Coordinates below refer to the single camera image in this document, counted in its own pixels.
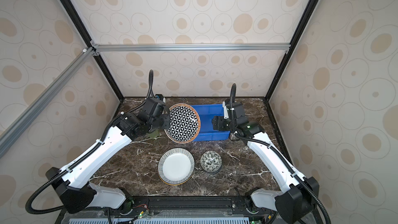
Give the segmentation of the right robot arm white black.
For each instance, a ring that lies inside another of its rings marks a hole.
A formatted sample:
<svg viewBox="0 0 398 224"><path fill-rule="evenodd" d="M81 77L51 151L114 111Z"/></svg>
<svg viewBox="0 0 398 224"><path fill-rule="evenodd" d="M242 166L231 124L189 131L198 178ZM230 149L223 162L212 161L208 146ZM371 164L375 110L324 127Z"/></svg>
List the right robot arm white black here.
<svg viewBox="0 0 398 224"><path fill-rule="evenodd" d="M230 97L223 103L223 116L216 116L212 126L217 131L229 131L231 137L243 141L255 152L275 177L279 191L255 189L249 201L255 208L266 208L279 213L288 224L302 223L302 218L320 209L324 222L331 223L330 216L318 198L319 183L296 169L276 148L268 134L256 121L249 121L243 104L236 102L236 84Z"/></svg>

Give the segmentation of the flower pattern orange rim plate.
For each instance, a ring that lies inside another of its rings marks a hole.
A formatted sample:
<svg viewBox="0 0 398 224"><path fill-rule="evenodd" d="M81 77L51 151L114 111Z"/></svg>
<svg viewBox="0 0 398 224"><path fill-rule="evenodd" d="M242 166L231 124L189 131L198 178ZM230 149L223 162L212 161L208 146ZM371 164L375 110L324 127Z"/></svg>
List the flower pattern orange rim plate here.
<svg viewBox="0 0 398 224"><path fill-rule="evenodd" d="M178 103L169 108L170 126L165 133L175 143L193 142L199 135L201 120L198 112L188 104Z"/></svg>

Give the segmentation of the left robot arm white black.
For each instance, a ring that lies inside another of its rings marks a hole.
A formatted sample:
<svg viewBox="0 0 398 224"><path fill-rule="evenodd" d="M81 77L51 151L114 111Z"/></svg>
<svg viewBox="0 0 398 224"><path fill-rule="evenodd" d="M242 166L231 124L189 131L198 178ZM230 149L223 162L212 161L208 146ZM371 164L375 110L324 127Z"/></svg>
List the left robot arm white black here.
<svg viewBox="0 0 398 224"><path fill-rule="evenodd" d="M90 182L90 178L123 147L135 139L170 126L169 115L164 113L163 96L152 91L154 72L149 72L149 88L146 99L136 109L120 113L106 126L102 136L72 162L62 168L47 171L48 181L40 186L27 200L25 210L29 214L41 215L66 209L77 213L90 207L107 207L128 212L132 196L124 189L103 187ZM52 186L62 202L61 206L49 209L35 209L34 200L49 186Z"/></svg>

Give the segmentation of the striped rim white plate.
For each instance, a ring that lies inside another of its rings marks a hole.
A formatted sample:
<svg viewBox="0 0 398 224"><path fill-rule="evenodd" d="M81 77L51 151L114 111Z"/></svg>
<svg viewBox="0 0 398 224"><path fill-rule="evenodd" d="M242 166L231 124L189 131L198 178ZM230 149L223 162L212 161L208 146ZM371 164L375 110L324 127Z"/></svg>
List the striped rim white plate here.
<svg viewBox="0 0 398 224"><path fill-rule="evenodd" d="M181 185L188 181L194 171L193 155L183 148L173 148L162 155L158 163L158 175L168 185Z"/></svg>

